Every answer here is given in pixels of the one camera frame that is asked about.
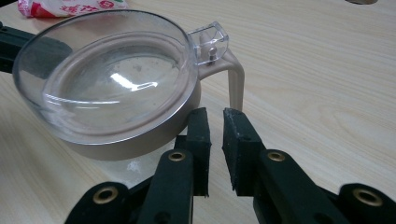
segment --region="lid handle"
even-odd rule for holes
[[[242,111],[245,71],[228,49],[228,35],[216,21],[189,35],[197,55],[199,79],[228,70],[230,108]]]
[[[189,32],[189,36],[197,55],[197,65],[213,63],[227,51],[229,37],[216,21]]]

